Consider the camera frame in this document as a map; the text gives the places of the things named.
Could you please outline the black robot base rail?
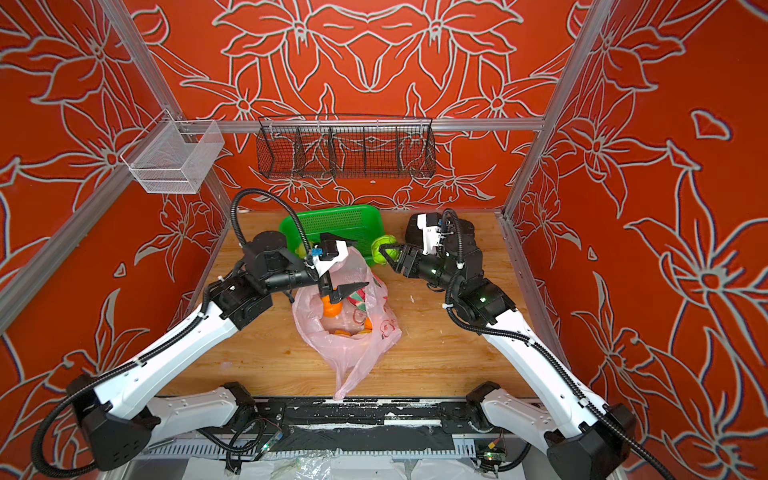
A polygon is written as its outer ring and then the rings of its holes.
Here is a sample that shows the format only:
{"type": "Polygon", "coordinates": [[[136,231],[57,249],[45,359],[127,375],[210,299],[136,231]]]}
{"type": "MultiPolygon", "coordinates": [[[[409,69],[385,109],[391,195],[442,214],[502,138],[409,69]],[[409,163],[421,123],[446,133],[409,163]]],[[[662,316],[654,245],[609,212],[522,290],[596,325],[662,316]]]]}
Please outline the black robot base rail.
{"type": "Polygon", "coordinates": [[[270,441],[266,458],[315,452],[390,454],[400,458],[473,458],[496,442],[516,452],[514,435],[480,418],[462,397],[258,397],[256,421],[242,433],[231,426],[208,431],[225,445],[270,441]]]}

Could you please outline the pink plastic bag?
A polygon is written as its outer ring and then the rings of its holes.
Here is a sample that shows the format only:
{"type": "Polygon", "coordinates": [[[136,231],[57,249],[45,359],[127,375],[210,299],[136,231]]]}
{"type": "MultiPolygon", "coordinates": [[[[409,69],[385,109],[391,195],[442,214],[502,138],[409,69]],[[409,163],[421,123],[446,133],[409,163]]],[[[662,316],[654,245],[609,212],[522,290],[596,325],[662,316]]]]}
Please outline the pink plastic bag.
{"type": "Polygon", "coordinates": [[[323,316],[317,287],[302,287],[295,295],[292,314],[301,338],[334,370],[333,399],[341,401],[400,340],[402,330],[389,302],[388,287],[357,249],[349,250],[347,259],[330,270],[330,277],[335,285],[354,282],[368,282],[368,285],[341,302],[343,310],[336,318],[323,316]],[[352,337],[332,334],[336,329],[359,329],[366,318],[373,325],[370,334],[352,337]]]}

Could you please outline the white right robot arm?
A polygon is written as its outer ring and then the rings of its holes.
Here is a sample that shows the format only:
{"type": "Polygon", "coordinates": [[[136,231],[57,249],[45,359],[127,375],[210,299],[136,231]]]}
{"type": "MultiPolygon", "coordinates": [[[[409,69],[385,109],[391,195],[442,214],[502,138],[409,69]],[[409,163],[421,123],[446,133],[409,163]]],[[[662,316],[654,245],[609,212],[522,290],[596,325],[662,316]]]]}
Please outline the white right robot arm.
{"type": "Polygon", "coordinates": [[[628,458],[636,421],[622,406],[609,406],[581,383],[541,342],[511,298],[482,270],[482,254],[426,254],[398,246],[392,269],[419,278],[445,295],[452,322],[486,339],[530,386],[534,407],[485,383],[473,390],[482,415],[547,457],[561,479],[607,479],[628,458]]]}

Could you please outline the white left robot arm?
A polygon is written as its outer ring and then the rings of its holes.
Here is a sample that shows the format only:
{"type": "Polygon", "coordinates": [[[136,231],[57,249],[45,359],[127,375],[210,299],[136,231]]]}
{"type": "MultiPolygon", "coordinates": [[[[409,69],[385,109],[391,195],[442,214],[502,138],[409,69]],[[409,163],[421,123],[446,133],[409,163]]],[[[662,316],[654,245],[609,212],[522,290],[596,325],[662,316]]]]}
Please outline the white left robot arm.
{"type": "Polygon", "coordinates": [[[185,320],[118,367],[111,378],[72,383],[84,393],[73,402],[78,426],[97,469],[113,470],[147,446],[208,427],[240,429],[256,417],[255,401],[238,382],[210,392],[160,398],[158,392],[208,350],[243,330],[273,305],[275,293],[314,287],[338,304],[363,283],[335,285],[333,268],[355,253],[355,241],[323,233],[307,258],[287,247],[278,231],[265,231],[243,248],[233,270],[209,285],[185,320]]]}

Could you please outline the green apple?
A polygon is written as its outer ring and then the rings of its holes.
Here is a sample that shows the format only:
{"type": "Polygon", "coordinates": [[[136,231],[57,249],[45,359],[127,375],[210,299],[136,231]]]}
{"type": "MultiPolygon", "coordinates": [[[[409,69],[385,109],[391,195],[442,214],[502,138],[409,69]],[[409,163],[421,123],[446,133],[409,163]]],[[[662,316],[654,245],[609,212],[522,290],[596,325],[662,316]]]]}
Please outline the green apple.
{"type": "Polygon", "coordinates": [[[397,263],[401,254],[400,246],[394,235],[385,234],[371,244],[372,260],[377,265],[397,263]]]}

